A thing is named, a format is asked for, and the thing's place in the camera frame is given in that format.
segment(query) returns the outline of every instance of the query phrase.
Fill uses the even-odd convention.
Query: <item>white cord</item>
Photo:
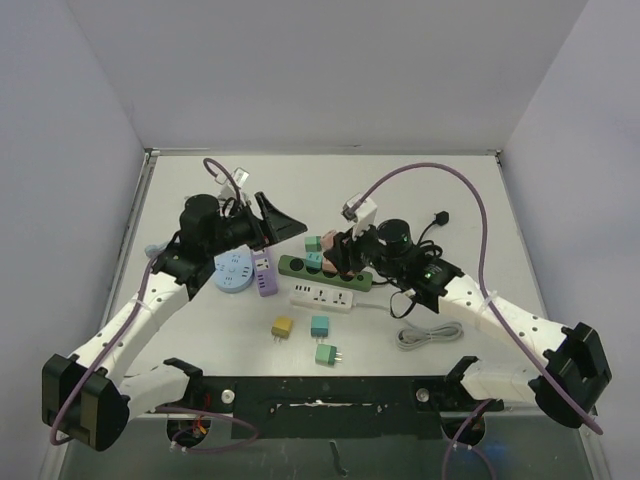
[[[375,308],[389,312],[389,307],[373,303],[356,303],[356,307]],[[396,333],[396,346],[403,352],[410,352],[431,342],[453,342],[462,337],[464,331],[460,322],[447,322],[434,328],[422,328],[407,319],[400,319],[407,324]]]

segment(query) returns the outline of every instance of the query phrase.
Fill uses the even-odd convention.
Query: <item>black plug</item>
[[[449,223],[449,212],[443,210],[439,213],[436,213],[436,219],[433,221],[436,225],[442,227]]]

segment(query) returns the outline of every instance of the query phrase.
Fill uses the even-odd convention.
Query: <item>power outlet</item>
[[[346,313],[353,307],[353,293],[299,283],[293,287],[289,302],[300,307]]]

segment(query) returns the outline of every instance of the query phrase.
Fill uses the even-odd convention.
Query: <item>white wall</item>
[[[35,478],[40,370],[98,326],[142,148],[61,0],[0,4],[0,477]]]
[[[640,2],[590,0],[505,150],[504,171],[552,318],[596,327],[615,480],[640,456]]]
[[[586,0],[67,0],[147,147],[503,147]]]

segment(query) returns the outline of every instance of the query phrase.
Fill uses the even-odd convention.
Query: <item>screw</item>
[[[416,392],[416,398],[419,402],[424,403],[429,401],[429,390],[426,388],[420,388]]]
[[[222,392],[222,395],[221,395],[222,403],[226,403],[227,405],[229,405],[230,403],[233,403],[233,400],[235,398],[236,398],[236,394],[233,392],[233,390],[225,390]]]

